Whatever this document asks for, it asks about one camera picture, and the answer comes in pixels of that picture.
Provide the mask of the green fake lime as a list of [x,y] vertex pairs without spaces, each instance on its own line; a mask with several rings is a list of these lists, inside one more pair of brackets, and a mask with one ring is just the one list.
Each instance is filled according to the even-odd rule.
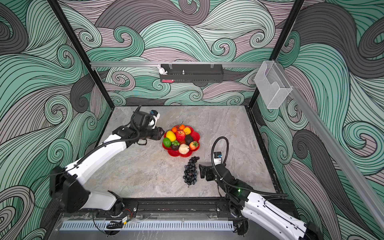
[[164,145],[164,147],[165,148],[170,148],[171,147],[171,145],[172,145],[172,141],[169,139],[169,138],[164,138],[163,139],[163,145]]

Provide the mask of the yellow fake lemon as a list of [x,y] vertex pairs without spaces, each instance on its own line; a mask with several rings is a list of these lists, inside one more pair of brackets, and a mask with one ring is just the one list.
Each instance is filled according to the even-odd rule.
[[174,142],[177,140],[177,137],[173,131],[167,131],[166,138],[168,138],[171,142]]

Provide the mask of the dark purple fake grapes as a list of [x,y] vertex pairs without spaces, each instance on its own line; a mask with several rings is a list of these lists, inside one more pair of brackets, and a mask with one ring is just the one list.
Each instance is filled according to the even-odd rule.
[[188,163],[185,165],[183,179],[187,185],[195,185],[197,182],[197,161],[200,157],[192,157],[189,159]]

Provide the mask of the dark brown fake avocado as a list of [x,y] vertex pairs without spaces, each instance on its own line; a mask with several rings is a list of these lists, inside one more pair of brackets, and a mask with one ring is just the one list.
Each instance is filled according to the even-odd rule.
[[177,140],[175,140],[175,141],[172,142],[171,149],[172,149],[173,151],[178,151],[178,150],[179,150],[179,147],[180,147],[180,143],[179,143]]

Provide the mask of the red fake wrinkled fruit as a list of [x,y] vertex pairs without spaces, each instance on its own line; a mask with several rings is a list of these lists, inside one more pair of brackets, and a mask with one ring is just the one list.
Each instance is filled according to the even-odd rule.
[[186,138],[186,133],[183,131],[183,130],[178,130],[176,133],[176,138],[177,138],[177,141],[178,142],[183,142],[185,141],[185,138]]

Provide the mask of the red fake strawberry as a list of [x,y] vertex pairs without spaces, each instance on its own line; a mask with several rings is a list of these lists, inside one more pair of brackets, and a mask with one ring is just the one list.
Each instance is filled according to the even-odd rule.
[[189,149],[190,151],[195,151],[196,149],[198,149],[200,146],[199,142],[197,141],[193,141],[189,144]]

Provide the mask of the small yellow fake pear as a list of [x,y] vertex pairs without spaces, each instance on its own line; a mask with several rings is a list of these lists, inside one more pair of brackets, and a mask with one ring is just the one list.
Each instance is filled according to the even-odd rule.
[[186,135],[190,135],[191,132],[192,132],[191,128],[189,128],[189,127],[185,127],[185,128],[183,129],[183,131],[184,131],[184,133],[185,133]]

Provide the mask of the cream fake pear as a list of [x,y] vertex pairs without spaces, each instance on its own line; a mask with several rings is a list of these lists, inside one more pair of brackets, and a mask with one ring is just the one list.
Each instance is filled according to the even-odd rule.
[[189,153],[190,147],[187,144],[180,144],[178,151],[181,155],[186,155]]

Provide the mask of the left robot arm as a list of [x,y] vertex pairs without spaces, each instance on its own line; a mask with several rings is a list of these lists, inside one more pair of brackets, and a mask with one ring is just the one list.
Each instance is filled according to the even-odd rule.
[[136,132],[120,126],[92,152],[66,167],[55,167],[50,173],[50,197],[66,213],[84,209],[102,210],[113,218],[124,211],[123,198],[112,191],[97,192],[85,189],[89,178],[112,157],[140,140],[160,140],[165,131],[160,127],[145,127]]

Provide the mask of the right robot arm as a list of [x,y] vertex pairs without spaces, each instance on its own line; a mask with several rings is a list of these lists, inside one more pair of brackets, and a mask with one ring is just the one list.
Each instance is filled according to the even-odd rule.
[[213,166],[199,165],[201,178],[215,181],[229,201],[231,214],[239,221],[240,229],[245,228],[249,221],[260,225],[279,240],[323,240],[320,228],[312,223],[305,223],[285,213],[271,200],[280,200],[282,195],[262,193],[254,190],[245,182],[232,176],[224,164]]

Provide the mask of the white rabbit figurine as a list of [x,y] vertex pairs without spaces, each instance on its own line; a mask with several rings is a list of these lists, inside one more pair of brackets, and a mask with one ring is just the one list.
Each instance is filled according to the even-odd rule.
[[160,75],[167,75],[168,74],[168,71],[166,71],[161,65],[158,65],[157,68],[159,70]]

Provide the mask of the black wall shelf tray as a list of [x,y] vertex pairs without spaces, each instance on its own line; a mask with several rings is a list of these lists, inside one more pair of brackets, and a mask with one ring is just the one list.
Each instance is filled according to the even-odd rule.
[[174,80],[174,83],[220,83],[224,79],[224,69],[222,65],[161,65],[167,75],[160,75],[162,80]]

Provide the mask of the aluminium wall rail back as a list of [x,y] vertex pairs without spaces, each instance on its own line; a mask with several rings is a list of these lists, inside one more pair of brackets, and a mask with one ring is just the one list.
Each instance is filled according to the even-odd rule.
[[90,62],[92,68],[112,68],[112,67],[146,67],[155,68],[158,65],[222,65],[223,68],[259,68],[263,62],[154,62],[154,61],[94,61]]

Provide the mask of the aluminium wall rail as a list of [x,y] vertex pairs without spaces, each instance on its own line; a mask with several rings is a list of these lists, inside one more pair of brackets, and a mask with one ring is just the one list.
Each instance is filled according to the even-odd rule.
[[318,133],[319,139],[324,143],[331,157],[336,160],[341,170],[346,175],[351,185],[356,190],[359,197],[365,203],[367,209],[375,219],[380,228],[384,229],[384,203],[379,195],[374,191],[371,184],[362,175],[354,164],[348,153],[341,146],[339,141],[331,133],[318,114],[308,105],[305,96],[298,87],[294,86],[283,66],[277,63],[277,68],[282,74],[283,79],[292,88],[291,95],[296,100],[303,114],[307,117],[310,124]]
[[154,61],[94,61],[90,62],[92,68],[112,68],[112,67],[146,67],[155,68],[158,65],[222,65],[223,68],[259,68],[263,62],[154,62]]

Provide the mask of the clear acrylic wall box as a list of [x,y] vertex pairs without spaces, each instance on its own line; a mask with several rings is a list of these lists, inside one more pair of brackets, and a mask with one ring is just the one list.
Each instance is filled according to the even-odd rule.
[[264,61],[255,76],[255,84],[267,109],[278,109],[291,93],[292,86],[283,66],[276,61]]

